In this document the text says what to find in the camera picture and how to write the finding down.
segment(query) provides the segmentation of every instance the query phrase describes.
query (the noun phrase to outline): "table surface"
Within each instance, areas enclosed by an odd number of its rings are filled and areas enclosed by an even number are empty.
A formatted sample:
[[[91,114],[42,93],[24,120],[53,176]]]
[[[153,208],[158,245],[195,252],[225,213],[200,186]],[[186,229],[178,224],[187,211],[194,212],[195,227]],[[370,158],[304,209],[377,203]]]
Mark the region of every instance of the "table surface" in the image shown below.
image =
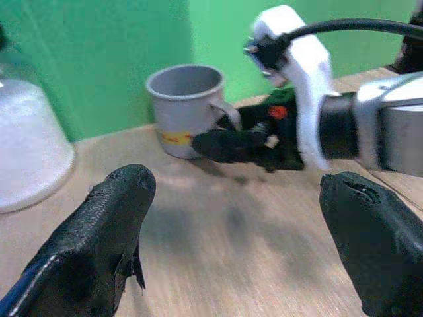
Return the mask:
[[[336,87],[356,90],[392,75],[373,70],[339,79]],[[319,209],[323,172],[267,174],[251,164],[180,160],[161,150],[152,126],[75,148],[75,170],[58,192],[0,215],[0,297],[93,185],[141,163],[157,180],[140,236],[147,289],[129,278],[117,316],[364,316]],[[395,190],[423,215],[422,179],[370,173],[354,161],[334,161],[330,172],[342,170]]]

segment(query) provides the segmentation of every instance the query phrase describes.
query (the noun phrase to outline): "green object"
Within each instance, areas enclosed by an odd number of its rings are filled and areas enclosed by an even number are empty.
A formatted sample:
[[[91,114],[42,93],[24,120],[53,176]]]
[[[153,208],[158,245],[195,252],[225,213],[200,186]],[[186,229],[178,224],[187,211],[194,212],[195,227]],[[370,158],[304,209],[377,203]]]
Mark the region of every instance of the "green object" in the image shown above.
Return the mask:
[[[0,1],[7,35],[30,55],[70,140],[151,123],[144,81],[178,63],[205,63],[227,77],[229,100],[272,87],[243,55],[260,11],[291,5],[305,20],[387,18],[408,22],[415,0],[20,0]],[[400,36],[319,35],[336,76],[392,63]]]

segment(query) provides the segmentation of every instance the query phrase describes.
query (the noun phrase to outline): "mug handle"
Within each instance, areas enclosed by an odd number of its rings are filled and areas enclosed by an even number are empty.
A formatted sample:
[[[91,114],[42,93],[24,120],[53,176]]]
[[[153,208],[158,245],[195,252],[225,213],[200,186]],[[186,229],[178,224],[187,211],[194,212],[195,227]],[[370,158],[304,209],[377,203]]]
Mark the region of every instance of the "mug handle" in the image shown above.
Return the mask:
[[[228,118],[231,120],[231,123],[235,127],[235,130],[240,131],[242,130],[242,124],[241,124],[241,115],[239,114],[239,111],[235,109],[230,103],[226,101],[211,101],[210,106],[212,108],[217,108],[221,111],[223,111]]]

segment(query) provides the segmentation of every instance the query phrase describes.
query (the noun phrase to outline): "green wall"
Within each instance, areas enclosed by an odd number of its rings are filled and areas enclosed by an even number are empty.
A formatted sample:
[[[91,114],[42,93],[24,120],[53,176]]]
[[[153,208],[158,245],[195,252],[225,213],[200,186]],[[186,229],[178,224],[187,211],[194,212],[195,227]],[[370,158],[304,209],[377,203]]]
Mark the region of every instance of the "green wall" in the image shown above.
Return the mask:
[[[243,55],[257,14],[294,7],[306,22],[371,17],[407,22],[415,0],[10,0],[0,21],[30,56],[70,140],[152,121],[143,87],[152,72],[207,63],[227,75],[231,100],[270,85]],[[371,32],[323,34],[335,75],[386,65],[401,38]]]

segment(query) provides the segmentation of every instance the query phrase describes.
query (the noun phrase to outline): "yellow label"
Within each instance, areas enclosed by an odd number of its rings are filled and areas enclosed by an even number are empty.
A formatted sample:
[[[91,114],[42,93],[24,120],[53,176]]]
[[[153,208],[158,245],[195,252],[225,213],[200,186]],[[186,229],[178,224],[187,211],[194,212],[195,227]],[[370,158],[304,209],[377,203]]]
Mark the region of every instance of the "yellow label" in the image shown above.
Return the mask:
[[[191,133],[190,132],[160,132],[161,141],[167,144],[173,145],[187,145],[191,144]]]

